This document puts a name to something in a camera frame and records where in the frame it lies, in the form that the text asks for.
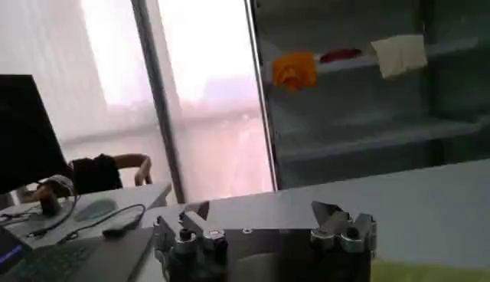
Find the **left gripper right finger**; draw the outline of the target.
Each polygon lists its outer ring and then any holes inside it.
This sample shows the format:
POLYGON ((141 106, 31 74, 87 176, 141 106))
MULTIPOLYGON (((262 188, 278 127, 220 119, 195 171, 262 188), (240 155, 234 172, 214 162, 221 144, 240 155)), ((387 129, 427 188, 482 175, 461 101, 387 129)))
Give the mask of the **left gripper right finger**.
POLYGON ((334 248, 349 254, 377 251, 377 221, 369 214, 360 213, 356 218, 338 205, 313 201, 312 211, 318 227, 310 231, 310 242, 323 251, 334 248))

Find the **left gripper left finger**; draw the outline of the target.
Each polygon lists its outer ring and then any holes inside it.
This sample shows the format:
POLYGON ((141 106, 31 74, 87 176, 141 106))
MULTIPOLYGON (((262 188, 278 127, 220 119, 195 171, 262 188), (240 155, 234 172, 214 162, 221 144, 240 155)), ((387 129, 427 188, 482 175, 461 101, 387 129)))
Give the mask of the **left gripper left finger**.
POLYGON ((208 221, 209 210, 210 202, 205 201, 186 205, 174 222, 159 215, 153 223, 155 254, 169 254, 171 249, 183 255, 198 249, 225 254, 228 246, 225 230, 208 221))

